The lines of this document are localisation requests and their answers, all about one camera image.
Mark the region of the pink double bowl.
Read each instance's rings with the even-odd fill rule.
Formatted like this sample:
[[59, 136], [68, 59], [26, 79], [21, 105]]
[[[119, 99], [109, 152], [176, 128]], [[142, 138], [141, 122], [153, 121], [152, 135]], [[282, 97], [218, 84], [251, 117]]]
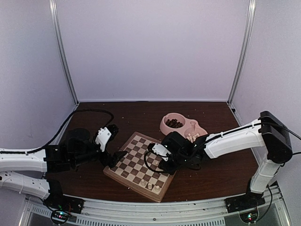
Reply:
[[[168, 119], [177, 119], [178, 121], [183, 123], [183, 126], [181, 128], [170, 128], [166, 125], [166, 121]], [[202, 127], [200, 127], [200, 125], [198, 124], [198, 122], [194, 119], [188, 119], [185, 118], [183, 115], [179, 114], [179, 113], [168, 113], [167, 115], [165, 115], [160, 123], [160, 131], [164, 134], [164, 135], [168, 135], [170, 132], [176, 131], [178, 132], [180, 135], [182, 135], [184, 138], [186, 138], [188, 133], [199, 133], [200, 136], [204, 136], [207, 135], [207, 131], [205, 129], [203, 129]]]

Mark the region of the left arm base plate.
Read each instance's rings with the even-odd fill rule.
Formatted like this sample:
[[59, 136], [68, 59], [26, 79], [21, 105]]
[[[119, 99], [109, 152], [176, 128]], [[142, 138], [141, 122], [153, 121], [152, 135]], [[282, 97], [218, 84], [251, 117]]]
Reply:
[[45, 205], [54, 210], [63, 210], [68, 213], [80, 214], [84, 206], [84, 200], [80, 198], [63, 196], [54, 197], [49, 196], [47, 199], [43, 200]]

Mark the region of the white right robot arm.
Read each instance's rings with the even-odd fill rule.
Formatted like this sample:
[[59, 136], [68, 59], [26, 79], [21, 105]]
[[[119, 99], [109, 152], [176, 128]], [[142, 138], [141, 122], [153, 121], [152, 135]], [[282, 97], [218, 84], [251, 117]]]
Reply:
[[250, 208], [258, 202], [259, 194], [264, 192], [280, 166], [293, 156], [287, 126], [269, 111], [261, 112], [260, 117], [249, 124], [217, 134], [203, 135], [194, 142], [174, 131], [160, 144], [150, 147], [150, 150], [163, 158], [160, 168], [173, 174], [198, 157], [214, 159], [253, 147], [265, 147], [267, 154], [251, 178], [249, 191], [241, 197], [241, 204]]

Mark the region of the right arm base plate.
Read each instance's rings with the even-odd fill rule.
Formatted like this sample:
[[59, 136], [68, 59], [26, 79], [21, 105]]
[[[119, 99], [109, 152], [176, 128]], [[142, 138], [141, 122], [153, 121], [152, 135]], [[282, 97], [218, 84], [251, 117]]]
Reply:
[[254, 195], [249, 196], [247, 194], [225, 199], [228, 213], [255, 208], [265, 203], [264, 198], [255, 197]]

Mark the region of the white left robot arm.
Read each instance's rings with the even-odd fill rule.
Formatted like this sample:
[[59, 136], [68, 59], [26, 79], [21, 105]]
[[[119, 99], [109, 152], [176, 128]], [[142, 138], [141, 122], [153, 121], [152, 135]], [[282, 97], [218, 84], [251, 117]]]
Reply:
[[20, 171], [58, 173], [78, 170], [79, 166], [92, 161], [100, 161], [103, 166], [113, 168], [127, 154], [126, 151], [110, 154], [106, 150], [108, 142], [117, 133], [118, 128], [113, 124], [99, 129], [90, 139], [87, 129], [76, 128], [68, 131], [59, 145], [45, 145], [38, 149], [1, 149], [0, 186], [50, 201], [57, 209], [63, 209], [68, 200], [58, 181], [31, 178], [21, 175]]

